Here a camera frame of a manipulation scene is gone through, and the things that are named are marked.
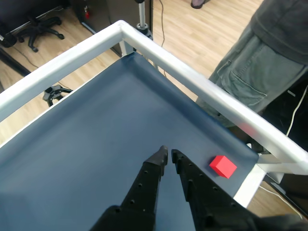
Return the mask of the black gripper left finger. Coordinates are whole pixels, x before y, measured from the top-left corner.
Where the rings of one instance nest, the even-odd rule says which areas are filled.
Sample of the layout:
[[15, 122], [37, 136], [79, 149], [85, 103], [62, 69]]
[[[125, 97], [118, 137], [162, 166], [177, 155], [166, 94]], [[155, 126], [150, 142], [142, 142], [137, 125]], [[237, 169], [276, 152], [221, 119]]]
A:
[[153, 231], [161, 177], [167, 165], [168, 150], [159, 150], [145, 160], [121, 205], [107, 208], [92, 231]]

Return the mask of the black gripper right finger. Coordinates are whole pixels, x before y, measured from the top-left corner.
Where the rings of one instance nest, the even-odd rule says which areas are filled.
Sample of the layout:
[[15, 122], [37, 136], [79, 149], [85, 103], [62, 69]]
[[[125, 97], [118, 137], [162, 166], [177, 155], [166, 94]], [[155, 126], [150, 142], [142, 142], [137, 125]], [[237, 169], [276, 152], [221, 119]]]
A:
[[179, 150], [172, 163], [180, 176], [197, 231], [263, 231], [264, 222], [237, 203]]

